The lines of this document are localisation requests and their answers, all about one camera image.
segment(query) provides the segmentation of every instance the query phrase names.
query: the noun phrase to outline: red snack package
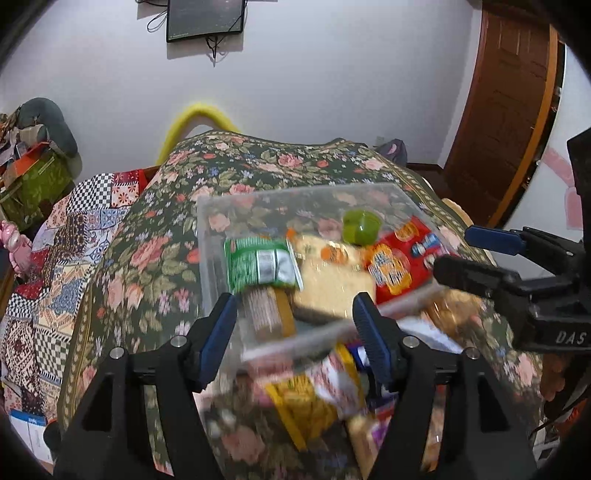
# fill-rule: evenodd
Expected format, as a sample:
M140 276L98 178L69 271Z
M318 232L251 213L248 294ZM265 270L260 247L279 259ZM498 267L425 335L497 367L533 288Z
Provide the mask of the red snack package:
M368 249L365 268L376 282L376 303L414 290L427 281L437 257L447 253L437 235L413 216Z

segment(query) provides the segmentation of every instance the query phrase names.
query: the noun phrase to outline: cable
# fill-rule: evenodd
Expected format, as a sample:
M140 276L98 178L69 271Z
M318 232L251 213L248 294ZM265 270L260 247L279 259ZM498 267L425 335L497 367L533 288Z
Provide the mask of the cable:
M164 22L166 22L166 16L167 16L167 11L166 10L164 10L163 12L160 12L158 15L156 15L152 20L150 20L148 22L148 25L146 25L146 29L150 33L154 33L155 31L159 30L160 27L162 27L162 25L164 25ZM154 20L158 20L159 18L162 18L162 20L160 21L160 23L158 25L156 25L155 27L150 27L150 25L152 24L152 22Z
M163 8L167 8L168 7L168 3L165 3L165 4L155 4L154 2L150 2L150 0L135 0L135 3L137 3L138 5L140 5L140 4L153 5L154 7L163 7Z
M160 12L158 15L156 15L152 20L150 20L148 22L148 25L146 25L146 30L148 30L148 32L154 33L155 31L159 30L160 27L162 27L162 25L164 25L164 22L166 22L166 16L168 14L168 2L165 4L156 4L154 2L151 2L150 0L135 0L135 3L137 3L138 5L148 4L148 5L152 5L154 7L166 8L166 10L164 10L163 12ZM164 18L162 19L162 21L158 25L156 25L155 27L150 27L150 25L152 24L152 22L154 20L158 20L162 16L164 16Z
M241 20L242 18L244 18L244 13L246 12L246 6L248 5L248 0L245 0L244 2L244 6L242 7L242 12L240 13L240 16L234 20L234 23L230 26L230 28L228 28L227 32L224 33L224 35L222 35L222 38L220 38L219 40L217 39L219 35L214 35L213 36L213 46L211 45L211 41L212 41L212 36L208 36L205 38L205 42L207 43L207 46L209 47L209 50L212 51L212 55L213 55L213 61L216 61L216 57L217 57L217 48L219 47L219 44L221 42L224 41L224 39L226 38L226 36L230 33L230 31L234 28L234 26L238 23L239 20Z

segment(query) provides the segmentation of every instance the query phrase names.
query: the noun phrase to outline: wooden door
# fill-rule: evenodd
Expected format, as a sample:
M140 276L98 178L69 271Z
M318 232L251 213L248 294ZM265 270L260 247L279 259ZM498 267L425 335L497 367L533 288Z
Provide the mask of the wooden door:
M453 200L477 225L499 222L533 159L556 77L551 36L538 21L483 11L472 86L444 168Z

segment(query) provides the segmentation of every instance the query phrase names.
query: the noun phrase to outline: door frame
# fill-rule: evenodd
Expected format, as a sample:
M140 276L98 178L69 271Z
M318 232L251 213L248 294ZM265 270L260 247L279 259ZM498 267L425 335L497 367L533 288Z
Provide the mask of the door frame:
M492 214L492 217L486 224L486 226L489 228L494 228L497 226L501 220L501 217L503 217L503 214L511 204L511 200L513 200L517 190L519 190L519 187L523 183L525 175L527 174L530 165L534 160L535 152L537 151L538 145L540 144L542 133L544 132L544 127L546 125L546 121L548 120L548 115L550 114L550 106L552 104L554 86L556 84L556 68L558 67L558 32L552 25L549 25L549 29L550 43L548 44L548 69L546 73L546 82L544 85L544 94L542 96L542 102L540 103L540 111L538 112L538 118L535 120L535 125L531 132L530 141L527 144L523 158L519 163L519 167L517 167L515 176L513 176L513 180L511 180L511 184L505 192L505 195L503 196L495 213Z
M476 55L476 64L474 66L474 74L472 75L472 83L470 85L470 91L468 93L468 98L466 99L466 106L464 107L464 113L462 114L462 120L460 121L460 125L457 129L456 138L454 139L452 148L449 152L447 157L446 164L444 166L444 175L446 171L448 174L454 174L453 166L454 166L454 159L456 158L457 149L460 147L459 139L466 133L466 129L469 125L469 117L472 113L472 109L474 107L474 102L476 99L476 92L482 80L482 65L484 61L484 52L486 48L486 31L488 29L489 24L489 14L496 14L502 15L506 17L517 17L517 9L507 9L507 8L490 8L491 12L485 8L482 10L482 20L480 23L480 40L478 44L478 53ZM537 20L540 21L539 18L530 15L526 12L522 12L521 18L527 20ZM499 202L499 205L496 211L493 213L491 218L488 220L486 226L493 228L496 227L501 220L501 217L506 212L511 204L511 200L517 193L520 185L525 179L525 176L528 172L528 169L534 159L535 152L538 148L540 143L540 139L542 137L544 126L546 120L548 119L548 114L550 113L550 106L552 103L552 97L554 95L554 85L556 82L556 69L558 64L558 32L554 27L548 25L550 29L550 42L548 47L548 67L547 67L547 74L546 74L546 81L544 85L544 93L542 96L542 101L540 104L540 110L538 112L537 119L534 124L534 128L532 130L532 134L530 137L530 141L527 144L525 149L525 153L519 162L519 166L513 179L511 180L511 184L507 188L507 191L503 195L503 198Z

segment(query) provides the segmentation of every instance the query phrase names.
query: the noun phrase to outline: transparent container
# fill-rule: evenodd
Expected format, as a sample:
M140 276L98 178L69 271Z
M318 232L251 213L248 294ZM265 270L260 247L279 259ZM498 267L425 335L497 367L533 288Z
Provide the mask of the transparent container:
M229 291L223 252L226 239L254 235L284 238L291 228L297 233L341 241L343 215L353 209L368 210L382 218L378 239L397 230L414 215L453 252L429 217L394 183L355 183L201 197L197 204L197 237L203 313L208 314L217 298ZM380 304L378 309L384 316L402 318L418 313L443 289L435 280L430 280ZM295 336L258 342L252 319L245 316L241 305L221 369L230 376L241 368L266 374L274 365L329 350L336 343L356 336L355 325L350 320L336 320L322 326L296 324Z

